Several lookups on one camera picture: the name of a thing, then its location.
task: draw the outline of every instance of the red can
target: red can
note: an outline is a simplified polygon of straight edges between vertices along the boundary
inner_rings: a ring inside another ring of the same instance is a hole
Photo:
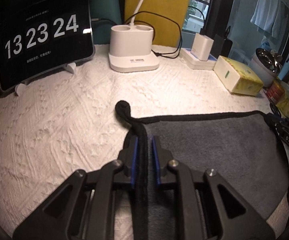
[[[277,104],[281,97],[284,95],[285,91],[283,86],[280,85],[278,81],[274,81],[272,86],[267,92],[267,97],[274,103]]]

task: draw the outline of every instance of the hanging clothes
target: hanging clothes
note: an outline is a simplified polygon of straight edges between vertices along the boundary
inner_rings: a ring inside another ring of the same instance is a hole
[[[251,23],[257,25],[258,31],[277,39],[283,21],[281,0],[258,0]]]

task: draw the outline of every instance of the white container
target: white container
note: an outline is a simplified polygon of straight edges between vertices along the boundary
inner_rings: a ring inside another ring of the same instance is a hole
[[[159,67],[151,51],[153,29],[145,25],[116,25],[111,28],[109,62],[121,73],[149,71]]]
[[[278,76],[276,73],[273,73],[273,71],[267,69],[258,59],[256,54],[253,55],[249,63],[249,67],[263,81],[264,87],[270,87],[274,79]]]

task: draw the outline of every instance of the window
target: window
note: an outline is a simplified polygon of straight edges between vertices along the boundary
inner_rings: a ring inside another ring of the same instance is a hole
[[[203,24],[203,16],[206,18],[208,13],[210,0],[190,0],[188,5],[187,14],[183,23],[183,30],[191,31],[191,32],[200,32]]]

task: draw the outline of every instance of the metal screw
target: metal screw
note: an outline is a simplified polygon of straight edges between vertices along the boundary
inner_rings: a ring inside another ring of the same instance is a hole
[[[215,169],[207,169],[206,174],[208,174],[210,177],[213,177],[217,175],[217,171]]]
[[[120,167],[123,163],[122,163],[122,160],[114,160],[112,162],[114,165],[116,165],[117,167]]]
[[[168,165],[169,165],[170,167],[177,167],[177,166],[179,165],[179,162],[178,162],[177,160],[170,160],[170,161],[168,162]]]
[[[81,172],[81,170],[76,170],[76,174],[77,174],[77,176],[79,176],[80,178],[83,177],[83,173]]]

